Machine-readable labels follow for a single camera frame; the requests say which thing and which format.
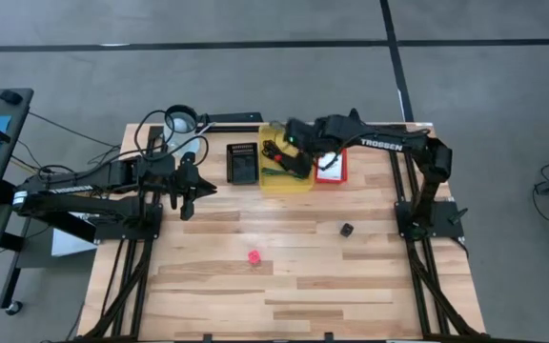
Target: yellow basket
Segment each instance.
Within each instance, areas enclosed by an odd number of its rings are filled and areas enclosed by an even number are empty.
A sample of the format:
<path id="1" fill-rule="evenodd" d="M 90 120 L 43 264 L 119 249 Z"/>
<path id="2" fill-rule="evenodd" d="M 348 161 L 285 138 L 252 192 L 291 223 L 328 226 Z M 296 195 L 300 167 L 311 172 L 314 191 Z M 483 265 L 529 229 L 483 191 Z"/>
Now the yellow basket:
<path id="1" fill-rule="evenodd" d="M 260 151 L 257 155 L 259 160 L 259 187 L 265 193 L 282 193 L 282 192 L 307 192 L 315 184 L 315 167 L 312 168 L 311 174 L 307 179 L 298 179 L 287 175 L 264 175 L 262 168 L 272 168 L 283 170 L 275 161 L 267 158 L 262 154 L 264 141 L 273 140 L 278 147 L 290 156 L 297 155 L 297 149 L 291 144 L 283 141 L 284 130 L 271 127 L 270 125 L 262 125 L 259 127 L 257 147 Z"/>

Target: white label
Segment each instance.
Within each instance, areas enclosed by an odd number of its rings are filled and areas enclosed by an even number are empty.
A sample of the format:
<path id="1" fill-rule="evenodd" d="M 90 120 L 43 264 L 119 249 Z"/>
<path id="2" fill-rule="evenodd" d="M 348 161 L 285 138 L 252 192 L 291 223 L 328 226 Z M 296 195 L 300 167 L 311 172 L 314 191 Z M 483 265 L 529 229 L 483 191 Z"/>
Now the white label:
<path id="1" fill-rule="evenodd" d="M 14 194 L 14 199 L 12 200 L 11 204 L 12 205 L 22 204 L 25 202 L 26 197 L 27 197 L 26 191 L 16 192 Z"/>
<path id="2" fill-rule="evenodd" d="M 322 171 L 321 168 L 325 168 L 330 162 L 336 158 L 335 152 L 328 152 L 323 157 L 319 158 L 318 164 L 319 168 L 316 171 L 316 177 L 319 179 L 328 179 L 328 180 L 342 180 L 342 154 L 338 159 L 330 166 L 330 168 Z"/>
<path id="3" fill-rule="evenodd" d="M 50 190 L 50 192 L 53 192 L 55 194 L 63 194 L 63 193 L 69 193 L 69 192 L 85 192 L 85 191 L 92 191 L 92 186 L 76 186 L 76 187 L 67 187 L 67 188 L 58 189 L 58 190 Z"/>

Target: wooden tabletop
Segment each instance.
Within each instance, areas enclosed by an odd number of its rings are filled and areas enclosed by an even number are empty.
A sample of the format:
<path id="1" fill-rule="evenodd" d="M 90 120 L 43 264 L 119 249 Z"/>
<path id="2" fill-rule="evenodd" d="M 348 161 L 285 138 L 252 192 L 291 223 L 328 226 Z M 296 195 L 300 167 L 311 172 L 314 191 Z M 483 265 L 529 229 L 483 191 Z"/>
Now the wooden tabletop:
<path id="1" fill-rule="evenodd" d="M 122 151 L 134 149 L 136 127 L 127 127 Z M 142 141 L 147 133 L 148 127 L 140 132 Z M 196 200 L 187 222 L 162 197 L 165 215 L 153 245 L 140 339 L 202 339 L 203 333 L 229 340 L 322 339 L 326 332 L 336 338 L 421 338 L 405 245 L 397 236 L 396 189 L 386 151 L 349 149 L 345 184 L 271 195 L 259 186 L 226 182 L 226 145 L 255 142 L 257 133 L 207 137 L 211 148 L 199 171 L 217 186 L 217 194 Z M 447 184 L 437 193 L 450 195 Z M 348 238 L 338 233 L 344 223 L 355 227 Z M 483 332 L 465 252 L 447 238 L 432 243 L 441 288 Z M 99 318 L 117 246 L 109 241 L 98 247 L 78 334 Z M 248 262 L 252 250 L 261 254 L 258 267 Z M 433 299 L 425 293 L 437 332 Z M 129 299 L 131 304 L 134 294 Z M 132 306 L 126 309 L 122 333 L 130 331 Z"/>

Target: metal leg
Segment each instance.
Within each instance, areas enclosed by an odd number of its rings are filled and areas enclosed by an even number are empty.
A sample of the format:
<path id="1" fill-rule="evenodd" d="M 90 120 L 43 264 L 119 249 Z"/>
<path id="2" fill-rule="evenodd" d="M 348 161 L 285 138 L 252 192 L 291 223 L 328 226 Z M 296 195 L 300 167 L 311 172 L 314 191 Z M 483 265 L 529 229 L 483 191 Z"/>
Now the metal leg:
<path id="1" fill-rule="evenodd" d="M 120 280 L 120 290 L 129 282 L 132 272 L 132 262 L 134 261 L 134 252 L 136 250 L 137 241 L 129 241 L 129 246 L 126 250 L 126 258 L 124 259 L 124 268 L 122 269 L 122 279 Z M 122 331 L 122 321 L 124 320 L 124 310 L 126 303 L 120 305 L 120 310 L 113 320 L 112 335 L 120 335 Z"/>
<path id="2" fill-rule="evenodd" d="M 391 167 L 393 168 L 393 178 L 396 184 L 397 203 L 405 201 L 404 185 L 401 180 L 401 171 L 399 170 L 399 162 L 397 161 L 397 154 L 389 151 L 389 157 L 391 159 Z M 408 255 L 415 251 L 415 242 L 411 240 L 406 241 L 406 252 Z M 427 313 L 427 306 L 425 305 L 425 294 L 420 283 L 419 276 L 411 269 L 410 274 L 412 276 L 412 284 L 415 290 L 415 298 L 417 303 L 418 321 L 420 323 L 420 330 L 423 335 L 431 332 L 429 325 L 429 314 Z"/>
<path id="3" fill-rule="evenodd" d="M 6 180 L 0 181 L 0 204 L 11 205 L 14 199 L 14 185 Z"/>
<path id="4" fill-rule="evenodd" d="M 406 168 L 408 170 L 408 178 L 410 179 L 410 188 L 412 190 L 413 198 L 418 194 L 418 180 L 417 173 L 415 171 L 415 163 L 412 160 L 410 154 L 404 154 L 404 161 L 406 162 Z M 436 260 L 434 258 L 434 250 L 431 246 L 431 239 L 425 237 L 422 239 L 423 253 L 425 255 L 425 261 L 427 262 L 427 268 L 429 274 L 434 281 L 434 284 L 439 288 L 439 279 L 437 278 Z M 436 316 L 437 325 L 439 326 L 439 332 L 448 334 L 450 329 L 448 327 L 448 320 L 446 320 L 446 314 L 441 306 L 436 303 Z"/>
<path id="5" fill-rule="evenodd" d="M 13 252 L 20 252 L 23 249 L 23 243 L 25 238 L 17 236 L 15 234 L 4 232 L 0 240 L 0 248 L 11 250 Z"/>
<path id="6" fill-rule="evenodd" d="M 14 255 L 14 258 L 10 265 L 10 270 L 8 271 L 8 276 L 6 277 L 6 282 L 4 283 L 4 289 L 1 291 L 0 295 L 0 309 L 6 309 L 11 311 L 10 315 L 18 313 L 20 308 L 22 308 L 22 303 L 14 302 L 12 297 L 14 296 L 14 290 L 16 289 L 16 283 L 18 282 L 18 277 L 20 276 L 20 268 L 16 267 L 16 262 L 18 261 L 18 252 Z M 14 308 L 14 303 L 20 304 L 20 308 L 17 310 Z"/>

